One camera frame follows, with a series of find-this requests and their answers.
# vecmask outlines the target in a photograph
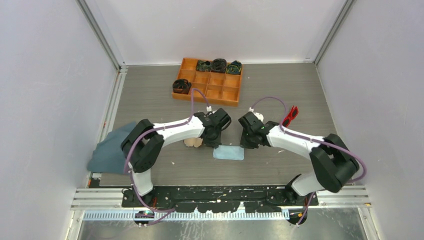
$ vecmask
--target orange wooden tray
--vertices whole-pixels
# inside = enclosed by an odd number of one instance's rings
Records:
[[[191,83],[191,87],[199,89],[211,104],[237,107],[244,66],[241,67],[240,75],[196,71],[198,60],[196,58],[183,58],[176,79],[187,79]],[[191,91],[189,94],[172,92],[172,97],[190,101]],[[200,93],[196,91],[194,92],[194,101],[205,102]]]

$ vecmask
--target white wall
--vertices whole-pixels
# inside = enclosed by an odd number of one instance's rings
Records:
[[[177,64],[183,57],[312,62],[345,2],[87,1],[127,65]]]
[[[356,1],[318,66],[386,239],[422,239],[424,2]]]
[[[0,238],[58,240],[116,71],[74,0],[0,6]]]

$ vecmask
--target rolled black cloth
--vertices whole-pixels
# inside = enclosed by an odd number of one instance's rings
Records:
[[[212,61],[212,66],[210,67],[210,71],[213,73],[224,74],[227,69],[227,61],[223,58],[217,58]]]
[[[188,94],[192,84],[187,79],[177,79],[172,84],[172,91],[176,94]]]
[[[211,62],[198,60],[196,65],[196,71],[200,72],[210,72],[211,71]]]
[[[235,60],[226,66],[226,73],[233,75],[240,75],[242,73],[242,63]]]

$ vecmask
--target folded light blue cloth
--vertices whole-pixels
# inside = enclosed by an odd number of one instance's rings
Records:
[[[131,122],[109,132],[95,147],[87,170],[93,173],[124,174],[125,157],[121,143],[135,127],[136,122]]]
[[[224,160],[243,160],[245,149],[240,146],[220,145],[213,150],[213,157]]]

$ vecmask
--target red glasses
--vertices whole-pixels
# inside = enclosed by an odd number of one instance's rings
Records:
[[[283,127],[287,128],[290,125],[290,123],[292,122],[292,120],[294,120],[296,118],[298,113],[299,113],[298,106],[292,106],[290,112],[284,118],[284,121],[282,121]]]

